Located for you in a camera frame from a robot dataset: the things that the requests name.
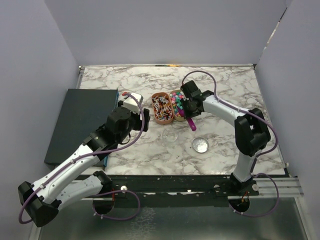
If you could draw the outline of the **tan tray of star candies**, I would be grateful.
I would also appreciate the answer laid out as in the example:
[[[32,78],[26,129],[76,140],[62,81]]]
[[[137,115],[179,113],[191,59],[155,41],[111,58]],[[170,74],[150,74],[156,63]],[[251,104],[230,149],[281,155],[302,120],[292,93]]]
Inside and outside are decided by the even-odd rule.
[[[183,91],[180,89],[173,90],[169,93],[169,97],[173,107],[174,119],[179,122],[184,121],[185,119],[181,114],[183,110],[182,100],[185,98]]]

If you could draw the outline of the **purple plastic scoop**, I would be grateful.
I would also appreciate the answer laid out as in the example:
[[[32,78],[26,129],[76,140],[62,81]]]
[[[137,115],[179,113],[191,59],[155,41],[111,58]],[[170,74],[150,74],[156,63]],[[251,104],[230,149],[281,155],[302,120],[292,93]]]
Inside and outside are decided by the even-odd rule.
[[[193,132],[196,131],[197,127],[195,123],[191,118],[188,118],[188,117],[186,118],[183,108],[181,106],[177,106],[176,109],[177,109],[177,113],[174,114],[175,119],[179,122],[186,120],[191,130]]]

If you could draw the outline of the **pink tray of lollipops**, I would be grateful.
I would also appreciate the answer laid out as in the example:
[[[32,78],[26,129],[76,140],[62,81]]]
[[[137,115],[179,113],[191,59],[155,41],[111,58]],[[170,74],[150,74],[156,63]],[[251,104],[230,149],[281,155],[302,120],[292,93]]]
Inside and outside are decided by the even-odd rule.
[[[174,120],[174,109],[170,96],[165,92],[157,92],[151,96],[154,119],[157,124],[167,125]]]

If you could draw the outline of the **clear glass jar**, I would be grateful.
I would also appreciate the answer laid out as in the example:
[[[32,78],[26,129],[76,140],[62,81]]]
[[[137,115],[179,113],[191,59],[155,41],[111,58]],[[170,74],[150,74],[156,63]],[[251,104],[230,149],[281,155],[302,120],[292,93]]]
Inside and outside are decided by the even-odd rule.
[[[179,135],[173,128],[166,128],[162,132],[163,144],[167,147],[174,146],[178,143]]]

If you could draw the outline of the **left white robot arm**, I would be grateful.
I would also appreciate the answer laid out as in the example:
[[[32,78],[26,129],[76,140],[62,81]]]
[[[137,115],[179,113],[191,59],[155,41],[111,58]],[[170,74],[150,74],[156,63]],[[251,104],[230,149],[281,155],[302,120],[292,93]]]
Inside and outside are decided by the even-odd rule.
[[[150,111],[147,108],[138,104],[136,110],[131,110],[121,101],[106,122],[90,133],[69,158],[41,179],[33,183],[25,181],[18,186],[22,205],[19,223],[33,222],[37,227],[43,227],[63,208],[83,198],[127,193],[125,185],[116,186],[102,170],[77,183],[73,181],[110,153],[132,146],[132,143],[124,144],[123,141],[131,131],[137,131],[135,143],[143,132],[148,131],[149,121]]]

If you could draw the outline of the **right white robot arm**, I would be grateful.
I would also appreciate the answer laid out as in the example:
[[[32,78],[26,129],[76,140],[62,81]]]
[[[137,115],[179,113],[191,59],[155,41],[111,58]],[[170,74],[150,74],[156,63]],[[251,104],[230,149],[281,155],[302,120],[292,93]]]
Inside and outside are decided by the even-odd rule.
[[[257,156],[271,140],[264,115],[258,108],[248,110],[218,98],[214,92],[201,92],[193,80],[181,88],[185,98],[181,101],[184,117],[191,119],[206,112],[234,127],[235,144],[239,150],[236,167],[230,176],[230,191],[240,196],[253,180],[252,172]]]

